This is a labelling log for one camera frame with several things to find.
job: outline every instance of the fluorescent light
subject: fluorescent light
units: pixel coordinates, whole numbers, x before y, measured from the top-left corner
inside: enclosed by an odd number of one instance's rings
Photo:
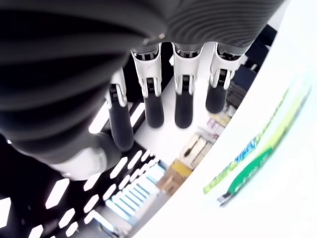
[[[49,198],[47,199],[47,201],[45,203],[46,209],[50,209],[59,203],[59,201],[60,201],[61,197],[63,196],[63,194],[65,193],[68,185],[69,185],[68,178],[64,178],[64,179],[59,180],[55,183],[55,186],[54,186],[53,190],[51,191]]]
[[[102,215],[100,215],[98,212],[94,212],[94,218],[101,223],[104,227],[106,227],[109,231],[114,232],[113,225],[108,222]]]
[[[112,170],[111,174],[110,174],[110,178],[113,179],[115,177],[117,177],[117,175],[119,174],[119,172],[123,169],[123,166],[128,162],[128,157],[123,157],[119,163],[114,167],[114,169]]]
[[[74,222],[73,224],[71,224],[71,225],[69,226],[69,228],[67,229],[67,231],[66,231],[66,236],[67,236],[67,237],[70,237],[72,234],[75,233],[75,231],[77,230],[77,228],[78,228],[78,223],[77,223],[77,222]]]
[[[115,205],[111,200],[106,201],[106,206],[109,207],[112,211],[118,214],[120,217],[125,219],[126,221],[129,220],[129,217],[122,211],[117,205]]]
[[[108,110],[108,105],[107,102],[103,104],[103,106],[100,108],[99,112],[97,113],[95,119],[91,123],[89,127],[89,132],[92,134],[97,134],[99,133],[105,123],[109,119],[109,110]]]
[[[142,155],[142,150],[139,150],[135,156],[133,156],[132,160],[130,161],[130,163],[128,164],[128,169],[132,169],[133,166],[135,166],[135,164],[138,162],[139,158],[141,157]]]
[[[152,167],[155,164],[154,160],[149,161],[149,166]]]
[[[135,203],[133,203],[129,198],[127,198],[123,192],[118,192],[117,197],[119,197],[120,199],[122,199],[126,204],[128,204],[130,207],[132,207],[134,210],[138,210],[139,207],[137,205],[135,205]]]
[[[142,162],[144,162],[144,161],[146,161],[146,159],[148,158],[148,156],[150,155],[150,150],[147,150],[145,153],[144,153],[144,155],[142,156],[142,158],[141,158],[141,161]]]
[[[137,186],[137,185],[134,186],[134,189],[137,190],[140,194],[142,194],[142,195],[145,196],[145,197],[148,197],[148,196],[149,196],[146,192],[144,192],[144,191],[143,191],[139,186]]]
[[[92,196],[90,200],[87,202],[87,204],[84,207],[84,212],[88,213],[92,210],[92,208],[95,206],[95,204],[98,202],[99,196],[98,194]]]
[[[119,196],[115,196],[112,201],[118,204],[125,212],[129,213],[130,215],[135,213],[128,205],[120,200]]]
[[[137,122],[141,114],[144,112],[144,109],[145,109],[144,103],[140,103],[130,118],[132,127],[135,125],[135,123]]]
[[[0,228],[5,227],[8,221],[11,207],[11,199],[5,198],[0,200]]]
[[[117,186],[115,184],[111,185],[103,195],[103,200],[106,201],[108,198],[110,198],[116,188]]]
[[[31,233],[30,233],[30,235],[29,235],[29,238],[40,238],[42,232],[43,232],[43,226],[42,226],[42,225],[39,225],[39,226],[37,226],[37,227],[34,227],[34,228],[31,230]]]
[[[92,221],[92,219],[94,218],[94,213],[95,213],[94,210],[92,210],[90,213],[88,213],[88,215],[84,218],[85,224],[88,224]]]
[[[140,172],[140,169],[137,169],[136,171],[134,171],[133,175],[131,175],[130,182],[133,182],[137,178],[137,176],[139,175],[139,172]]]
[[[67,212],[65,212],[64,216],[62,217],[62,219],[58,223],[59,228],[66,227],[68,225],[68,223],[70,222],[70,220],[73,218],[74,215],[75,215],[75,209],[74,208],[72,208],[72,209],[68,210]]]
[[[119,189],[123,189],[127,183],[129,182],[130,180],[130,175],[127,175],[126,177],[124,177],[124,179],[122,180],[122,182],[119,184]]]
[[[170,63],[171,66],[174,66],[174,56],[172,56],[168,62]]]
[[[143,164],[142,168],[139,171],[139,175],[142,175],[146,170],[149,169],[149,165],[148,164]]]
[[[129,189],[126,190],[126,188],[123,190],[123,194],[128,196],[132,201],[134,201],[136,204],[138,204],[139,206],[142,205],[142,203],[140,202],[140,200],[136,199],[131,193],[129,193]]]
[[[87,182],[84,185],[84,191],[88,191],[89,189],[91,189],[95,183],[97,182],[97,180],[99,179],[101,173],[97,173],[95,175],[92,175]]]

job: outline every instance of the store shelf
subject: store shelf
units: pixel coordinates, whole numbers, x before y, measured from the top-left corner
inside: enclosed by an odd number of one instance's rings
[[[134,236],[316,237],[317,16],[313,2],[293,0],[250,91],[206,158]],[[314,87],[290,131],[263,168],[227,206],[218,207],[220,186],[203,187],[264,126],[289,82],[301,77]]]

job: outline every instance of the blue label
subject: blue label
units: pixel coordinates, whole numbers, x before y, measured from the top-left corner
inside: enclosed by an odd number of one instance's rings
[[[247,154],[249,154],[250,152],[254,150],[256,145],[257,145],[257,142],[256,142],[256,139],[254,138],[253,140],[249,142],[249,144],[247,144],[247,146],[243,149],[243,151],[234,159],[234,162],[239,163],[241,160],[243,160],[247,156]]]

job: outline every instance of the white surface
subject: white surface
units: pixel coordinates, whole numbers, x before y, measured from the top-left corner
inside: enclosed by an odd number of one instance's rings
[[[313,5],[309,0],[290,2],[271,51],[236,115],[207,157],[135,238],[316,237],[316,82],[276,152],[226,207],[214,206],[215,190],[203,194],[203,187],[263,127],[287,83],[296,76],[316,81]]]

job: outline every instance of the black rubber fingertip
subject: black rubber fingertip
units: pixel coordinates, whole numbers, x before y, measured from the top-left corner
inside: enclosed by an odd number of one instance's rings
[[[206,98],[206,109],[208,112],[213,114],[220,113],[226,102],[226,96],[227,90],[224,90],[222,84],[218,85],[216,88],[213,88],[209,84]]]
[[[175,124],[181,128],[188,128],[193,122],[194,96],[188,91],[182,95],[176,93]]]
[[[118,101],[112,102],[109,118],[115,144],[122,151],[130,150],[133,146],[134,138],[128,106],[123,108]]]
[[[121,159],[121,151],[114,143],[113,138],[106,133],[98,133],[96,135],[99,146],[104,150],[106,154],[106,170],[111,169],[115,166]]]
[[[148,98],[144,98],[145,118],[152,128],[159,128],[164,123],[164,110],[161,96],[149,93]]]

